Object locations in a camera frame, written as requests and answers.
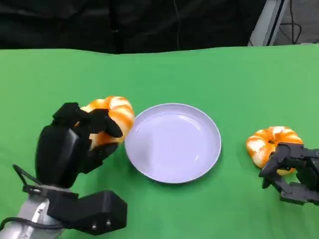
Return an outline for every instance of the green tablecloth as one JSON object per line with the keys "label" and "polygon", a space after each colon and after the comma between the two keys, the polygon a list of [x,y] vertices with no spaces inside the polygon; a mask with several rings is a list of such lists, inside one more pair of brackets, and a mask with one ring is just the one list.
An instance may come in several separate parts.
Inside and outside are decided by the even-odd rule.
{"label": "green tablecloth", "polygon": [[[256,130],[286,125],[319,147],[319,45],[216,48],[191,52],[106,55],[73,50],[0,51],[0,219],[15,216],[27,195],[11,165],[34,174],[41,129],[64,103],[127,97],[136,113],[161,103],[206,112],[222,136],[222,155],[204,177],[183,185],[139,173],[124,146],[102,167],[80,175],[81,196],[115,191],[129,205],[128,226],[110,239],[314,239],[319,208],[279,201],[261,189],[245,149]],[[74,230],[63,239],[92,238]]]}

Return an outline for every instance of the plastic food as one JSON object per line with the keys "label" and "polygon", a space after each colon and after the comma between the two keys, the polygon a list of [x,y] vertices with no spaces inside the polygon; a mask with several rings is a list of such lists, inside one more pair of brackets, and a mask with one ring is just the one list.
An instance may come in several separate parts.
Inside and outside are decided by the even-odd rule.
{"label": "plastic food", "polygon": [[121,143],[128,135],[134,123],[134,112],[131,103],[124,97],[108,96],[105,99],[97,99],[89,105],[82,107],[82,110],[90,112],[94,109],[108,109],[109,116],[120,127],[123,136],[121,138],[114,138],[105,132],[98,134],[91,134],[92,139],[91,148],[106,143]]}
{"label": "plastic food", "polygon": [[[270,154],[275,151],[277,144],[280,142],[303,143],[302,139],[299,138],[296,132],[291,128],[272,126],[267,129],[261,129],[250,136],[247,139],[246,147],[254,164],[263,168],[267,163]],[[290,171],[277,170],[280,175],[285,175],[293,171],[294,169],[291,169]]]}

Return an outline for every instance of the black cable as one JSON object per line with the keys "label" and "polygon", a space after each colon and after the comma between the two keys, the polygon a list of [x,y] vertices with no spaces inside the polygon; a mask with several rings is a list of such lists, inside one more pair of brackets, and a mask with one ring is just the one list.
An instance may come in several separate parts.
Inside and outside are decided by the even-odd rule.
{"label": "black cable", "polygon": [[279,27],[279,31],[289,40],[291,41],[290,37]]}
{"label": "black cable", "polygon": [[[292,24],[291,22],[287,22],[287,23],[281,23],[280,25],[282,25],[282,26],[291,25],[291,26],[292,26],[293,24]],[[297,27],[299,27],[298,35],[297,35],[296,39],[294,40],[294,45],[296,45],[296,44],[299,44],[298,40],[299,40],[299,38],[300,38],[300,36],[301,36],[301,34],[302,34],[302,32],[303,32],[303,27],[302,27],[300,24],[295,23],[295,22],[294,22],[294,25],[296,25]],[[279,27],[279,30],[281,31],[281,33],[282,33],[283,35],[285,35],[285,37],[286,37],[288,40],[291,41],[291,38],[288,37],[280,27]]]}
{"label": "black cable", "polygon": [[295,37],[295,22],[294,22],[294,14],[293,14],[293,0],[289,1],[289,10],[290,10],[290,17],[291,17],[291,24],[292,24],[292,30],[291,30],[291,43],[295,45],[294,37]]}
{"label": "black cable", "polygon": [[13,218],[6,218],[1,222],[0,231],[5,227],[6,223],[10,223],[10,222],[23,223],[27,226],[30,226],[36,229],[42,229],[42,230],[59,230],[64,228],[62,225],[44,225],[40,223],[35,223],[25,218],[13,217]]}
{"label": "black cable", "polygon": [[32,182],[38,184],[38,185],[43,185],[43,183],[41,183],[39,180],[37,180],[35,177],[33,177],[32,175],[28,174],[27,172],[25,172],[22,168],[20,168],[17,165],[13,165],[14,170],[16,171],[16,173],[18,174],[18,176],[20,177],[22,183],[24,185],[27,185],[26,180],[23,176],[27,177],[28,179],[30,179]]}

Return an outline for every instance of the black backdrop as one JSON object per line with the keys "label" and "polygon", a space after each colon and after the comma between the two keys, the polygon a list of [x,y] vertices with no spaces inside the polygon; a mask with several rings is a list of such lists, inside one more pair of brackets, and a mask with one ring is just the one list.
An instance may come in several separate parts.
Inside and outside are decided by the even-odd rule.
{"label": "black backdrop", "polygon": [[0,0],[0,48],[140,53],[247,45],[266,0]]}

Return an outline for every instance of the cable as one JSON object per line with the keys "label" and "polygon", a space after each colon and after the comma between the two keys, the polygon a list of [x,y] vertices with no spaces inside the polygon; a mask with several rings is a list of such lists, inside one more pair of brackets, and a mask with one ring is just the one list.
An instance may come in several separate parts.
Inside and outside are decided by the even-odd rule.
{"label": "cable", "polygon": [[180,28],[181,28],[181,19],[180,19],[180,15],[179,15],[179,12],[178,12],[176,0],[173,0],[173,3],[174,3],[174,8],[175,8],[176,15],[177,15],[177,20],[178,20],[176,43],[177,43],[177,49],[180,51],[179,34],[180,34]]}
{"label": "cable", "polygon": [[42,230],[59,230],[64,228],[62,225],[45,225],[45,224],[35,223],[25,218],[13,217],[13,218],[6,218],[1,222],[0,231],[4,229],[6,223],[10,223],[10,222],[23,223],[27,226],[30,226],[36,229],[42,229]]}
{"label": "cable", "polygon": [[288,35],[280,28],[280,26],[279,26],[279,31],[280,31],[289,41],[291,41],[290,37],[288,37]]}
{"label": "cable", "polygon": [[39,180],[37,180],[35,177],[33,177],[32,175],[28,174],[27,172],[25,172],[22,168],[20,168],[17,165],[13,165],[14,170],[16,171],[16,173],[18,174],[19,178],[21,179],[22,183],[24,185],[27,185],[26,180],[23,176],[27,177],[28,179],[30,179],[32,182],[38,184],[38,185],[43,185],[43,183],[41,183]]}
{"label": "cable", "polygon": [[293,14],[293,0],[290,0],[289,2],[289,10],[290,10],[290,17],[291,17],[291,24],[292,24],[292,30],[291,30],[291,43],[295,45],[296,43],[294,42],[294,37],[295,37],[295,22],[294,22],[294,14]]}
{"label": "cable", "polygon": [[[291,22],[281,23],[280,25],[282,25],[282,26],[291,25],[291,26],[292,26],[292,23],[291,23]],[[300,36],[301,36],[301,34],[302,34],[302,32],[303,32],[303,28],[302,28],[302,26],[301,26],[300,24],[298,24],[298,23],[295,23],[295,22],[294,22],[294,25],[296,25],[297,27],[299,27],[298,35],[297,35],[296,39],[294,40],[294,45],[296,45],[296,44],[299,44],[298,40],[299,40],[299,38],[300,38]],[[279,26],[279,30],[280,30],[280,32],[281,32],[288,40],[291,41],[291,38],[288,37],[288,36],[286,35],[286,33],[284,33],[284,31],[280,28],[280,26]]]}

